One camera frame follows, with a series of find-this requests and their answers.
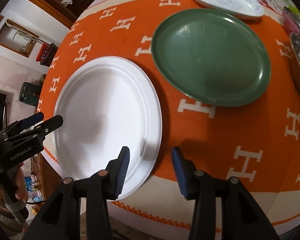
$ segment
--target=screw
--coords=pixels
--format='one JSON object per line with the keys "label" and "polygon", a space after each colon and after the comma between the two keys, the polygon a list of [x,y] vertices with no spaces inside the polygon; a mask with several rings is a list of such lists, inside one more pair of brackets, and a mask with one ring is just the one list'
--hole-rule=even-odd
{"label": "screw", "polygon": [[70,177],[66,177],[63,179],[64,184],[70,184],[71,182],[72,182],[72,178],[70,178]]}
{"label": "screw", "polygon": [[99,176],[106,176],[107,174],[108,174],[108,171],[106,171],[106,170],[101,170],[98,172]]}
{"label": "screw", "polygon": [[204,175],[204,171],[202,171],[202,170],[196,170],[196,171],[194,172],[194,174],[197,175],[197,176],[199,176],[199,177],[201,177],[201,176]]}
{"label": "screw", "polygon": [[231,178],[230,178],[230,182],[231,182],[232,184],[238,184],[238,183],[239,183],[239,179],[236,178],[236,177],[231,177]]}

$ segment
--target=orange tablecloth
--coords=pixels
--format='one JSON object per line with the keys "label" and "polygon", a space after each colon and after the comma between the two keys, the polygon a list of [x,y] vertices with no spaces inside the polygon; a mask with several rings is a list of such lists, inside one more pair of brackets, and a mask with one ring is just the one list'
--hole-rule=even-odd
{"label": "orange tablecloth", "polygon": [[[213,177],[239,177],[273,225],[292,220],[300,215],[300,96],[290,76],[289,57],[294,55],[281,17],[266,9],[268,16],[245,21],[269,54],[272,74],[266,92],[249,105],[222,108],[196,102],[173,88],[151,57],[151,37],[160,22],[175,12],[200,7],[194,0],[107,0],[88,8],[51,64],[38,109],[45,119],[52,117],[63,85],[86,62],[101,56],[125,57],[145,71],[157,91],[163,135],[152,176],[117,205],[189,228],[193,202],[179,194],[171,162],[171,148],[180,146],[185,158]],[[57,161],[51,137],[44,145]]]}

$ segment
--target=wall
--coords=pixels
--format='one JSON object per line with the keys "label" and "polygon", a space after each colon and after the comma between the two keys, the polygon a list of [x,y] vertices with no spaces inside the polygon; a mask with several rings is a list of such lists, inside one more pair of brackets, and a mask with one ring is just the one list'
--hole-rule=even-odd
{"label": "wall", "polygon": [[[4,19],[0,23],[0,29],[6,19],[10,19],[37,34],[40,39],[48,43],[54,42],[58,46],[69,31],[63,24],[28,0],[10,0],[1,15],[4,16]],[[0,46],[0,55],[21,65],[46,73],[48,67],[41,66],[40,63],[35,61],[40,48],[41,44],[36,43],[30,57],[27,58]]]}
{"label": "wall", "polygon": [[0,56],[0,92],[8,95],[8,124],[34,113],[34,106],[20,102],[19,94],[23,82],[38,83],[42,74],[43,72]]}

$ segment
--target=black basket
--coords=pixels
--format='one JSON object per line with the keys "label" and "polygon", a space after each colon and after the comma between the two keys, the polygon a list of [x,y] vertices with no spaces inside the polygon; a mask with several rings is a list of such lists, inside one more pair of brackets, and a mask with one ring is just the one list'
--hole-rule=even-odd
{"label": "black basket", "polygon": [[57,53],[57,50],[59,49],[59,47],[54,43],[51,43],[50,46],[51,46],[51,49],[49,51],[47,58],[44,60],[44,62],[40,62],[40,65],[50,67],[51,62],[52,62],[55,54]]}

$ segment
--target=human hand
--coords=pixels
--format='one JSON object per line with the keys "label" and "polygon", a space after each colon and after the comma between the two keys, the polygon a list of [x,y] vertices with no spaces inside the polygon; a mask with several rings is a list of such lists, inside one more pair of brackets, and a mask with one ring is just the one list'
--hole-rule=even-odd
{"label": "human hand", "polygon": [[[28,192],[26,190],[25,176],[21,169],[22,165],[23,165],[23,162],[18,164],[18,170],[15,175],[15,185],[17,186],[16,198],[22,199],[24,202],[26,202],[28,200]],[[3,190],[2,186],[0,185],[0,211],[10,213],[10,211],[5,206],[3,199],[4,199],[4,190]]]}

